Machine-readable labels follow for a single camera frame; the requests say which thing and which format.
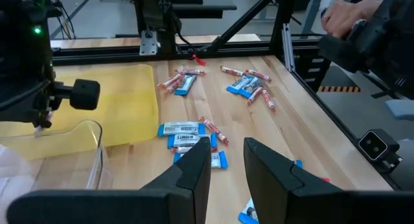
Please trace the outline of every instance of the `green led light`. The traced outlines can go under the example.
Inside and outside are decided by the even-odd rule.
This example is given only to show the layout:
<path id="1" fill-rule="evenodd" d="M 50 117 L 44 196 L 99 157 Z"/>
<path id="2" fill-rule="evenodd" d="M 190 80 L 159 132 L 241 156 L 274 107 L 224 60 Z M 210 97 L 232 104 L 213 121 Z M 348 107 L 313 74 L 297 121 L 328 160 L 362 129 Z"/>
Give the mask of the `green led light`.
<path id="1" fill-rule="evenodd" d="M 33 32 L 34 32 L 35 34 L 41 34 L 41 32 L 42 32 L 41 27 L 34 27 L 34 28 L 33 28 Z"/>

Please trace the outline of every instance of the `person's hand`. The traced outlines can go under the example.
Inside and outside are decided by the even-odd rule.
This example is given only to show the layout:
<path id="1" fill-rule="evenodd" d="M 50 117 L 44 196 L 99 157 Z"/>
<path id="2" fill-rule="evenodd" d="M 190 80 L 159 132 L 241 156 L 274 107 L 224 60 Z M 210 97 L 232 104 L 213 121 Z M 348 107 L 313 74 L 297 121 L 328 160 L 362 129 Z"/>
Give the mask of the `person's hand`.
<path id="1" fill-rule="evenodd" d="M 381 1 L 363 0 L 357 4 L 337 1 L 322 17 L 322 27 L 337 38 L 342 38 L 359 19 L 372 17 Z"/>

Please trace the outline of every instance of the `metal bracket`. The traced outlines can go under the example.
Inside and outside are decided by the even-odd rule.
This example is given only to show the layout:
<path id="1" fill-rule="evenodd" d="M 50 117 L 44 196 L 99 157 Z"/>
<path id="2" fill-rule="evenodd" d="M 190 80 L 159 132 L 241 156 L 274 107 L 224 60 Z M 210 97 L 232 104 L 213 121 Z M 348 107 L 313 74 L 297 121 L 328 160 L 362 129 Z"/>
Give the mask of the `metal bracket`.
<path id="1" fill-rule="evenodd" d="M 282 42 L 283 42 L 283 55 L 285 57 L 285 66 L 289 72 L 294 72 L 295 59 L 293 55 L 292 37 L 290 35 L 290 25 L 288 23 L 283 24 L 282 28 Z"/>
<path id="2" fill-rule="evenodd" d="M 157 32 L 154 30 L 143 30 L 141 33 L 140 56 L 156 55 L 157 52 Z"/>

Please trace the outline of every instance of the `pile of candy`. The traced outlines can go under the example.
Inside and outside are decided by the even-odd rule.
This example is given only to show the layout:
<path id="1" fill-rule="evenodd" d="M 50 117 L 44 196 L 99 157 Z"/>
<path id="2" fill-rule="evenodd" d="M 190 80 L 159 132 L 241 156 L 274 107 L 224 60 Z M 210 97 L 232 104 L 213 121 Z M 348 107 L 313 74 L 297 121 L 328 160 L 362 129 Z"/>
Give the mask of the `pile of candy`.
<path id="1" fill-rule="evenodd" d="M 211 135 L 206 134 L 206 126 L 212 131 Z M 212 147 L 212 168 L 227 169 L 228 163 L 224 151 L 218 152 L 217 138 L 228 145 L 228 139 L 204 117 L 200 122 L 167 122 L 158 128 L 158 136 L 168 136 L 167 148 L 174 153 L 173 162 L 178 161 L 187 153 L 202 137 L 210 139 Z"/>
<path id="2" fill-rule="evenodd" d="M 177 74 L 168 79 L 167 82 L 158 84 L 158 88 L 165 89 L 166 94 L 174 92 L 175 95 L 186 96 L 197 76 L 204 76 L 206 73 L 200 70 L 179 69 Z"/>
<path id="3" fill-rule="evenodd" d="M 269 92 L 264 87 L 264 81 L 271 82 L 272 79 L 264 74 L 254 70 L 238 71 L 236 69 L 221 66 L 224 73 L 240 76 L 240 79 L 234 84 L 227 87 L 227 91 L 235 95 L 241 95 L 247 98 L 247 105 L 250 106 L 259 95 L 262 95 L 270 110 L 277 112 L 275 102 L 269 95 Z"/>

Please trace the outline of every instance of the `metal frame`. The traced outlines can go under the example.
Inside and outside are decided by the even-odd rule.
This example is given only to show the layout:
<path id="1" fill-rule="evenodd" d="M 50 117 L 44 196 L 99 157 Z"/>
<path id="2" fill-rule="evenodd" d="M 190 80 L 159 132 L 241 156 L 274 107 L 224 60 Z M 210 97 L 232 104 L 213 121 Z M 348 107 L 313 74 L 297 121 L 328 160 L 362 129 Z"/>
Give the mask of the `metal frame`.
<path id="1" fill-rule="evenodd" d="M 283 24 L 289 24 L 295 0 L 284 0 L 280 2 L 270 41 L 228 43 L 228 40 L 240 29 L 242 29 L 251 19 L 253 19 L 253 17 L 264 7 L 266 7 L 269 2 L 271 2 L 271 0 L 260 0 L 246 14 L 236 21 L 222 36 L 216 38 L 212 43 L 195 43 L 192 47 L 189 45 L 180 45 L 179 47 L 181 50 L 178 53 L 158 53 L 156 55 L 140 56 L 140 46 L 58 49 L 54 51 L 52 61 L 54 66 L 66 66 L 102 63 L 149 62 L 159 60 L 187 60 L 188 58 L 191 58 L 191 55 L 194 53 L 192 49 L 194 48 L 199 58 L 273 55 L 276 56 L 282 63 L 285 63 L 282 28 Z M 316 94 L 321 81 L 325 77 L 329 65 L 331 64 L 329 60 L 326 60 L 318 55 L 318 42 L 319 40 L 316 39 L 292 40 L 292 50 L 296 69 L 290 71 L 290 73 L 332 119 L 343 134 L 345 134 L 345 136 L 356 146 L 357 138 Z M 399 187 L 387 174 L 381 175 L 394 189 L 399 189 Z"/>

